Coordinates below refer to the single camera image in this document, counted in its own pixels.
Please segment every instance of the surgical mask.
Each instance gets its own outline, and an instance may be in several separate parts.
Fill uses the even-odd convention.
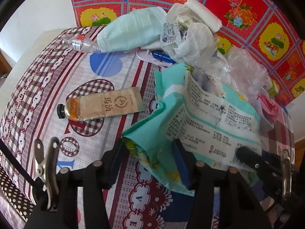
[[[122,15],[98,35],[101,52],[131,50],[160,38],[166,12],[160,7],[148,7]]]

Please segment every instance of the barcode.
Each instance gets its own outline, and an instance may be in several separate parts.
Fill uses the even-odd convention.
[[[233,157],[233,160],[230,161],[230,163],[231,163],[231,164],[238,165],[238,166],[241,166],[241,167],[244,167],[244,168],[246,168],[246,167],[250,168],[248,165],[246,165],[244,162],[241,162],[241,161],[236,157],[236,151],[237,151],[238,148],[239,148],[239,147],[236,147],[235,153],[234,153],[234,157]]]

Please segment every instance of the sticker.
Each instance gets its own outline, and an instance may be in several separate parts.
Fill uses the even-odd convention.
[[[161,30],[160,40],[163,45],[169,45],[172,43],[179,45],[181,43],[181,36],[178,23],[164,23]]]
[[[86,38],[85,36],[81,36],[81,35],[76,37],[77,40],[84,40],[85,38]]]

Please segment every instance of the white tissue paper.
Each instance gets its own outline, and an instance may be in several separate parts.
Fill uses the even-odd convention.
[[[177,63],[193,66],[211,57],[217,47],[212,32],[186,6],[175,3],[166,15],[160,36],[162,50]]]
[[[187,0],[184,5],[198,15],[213,33],[222,27],[222,21],[197,0]]]

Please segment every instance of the blue marker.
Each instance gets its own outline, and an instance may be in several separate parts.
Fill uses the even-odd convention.
[[[176,61],[171,59],[169,55],[166,55],[162,51],[153,51],[152,56],[155,59],[160,60],[161,62],[167,62],[167,63],[171,63],[171,64],[175,64],[176,63]]]

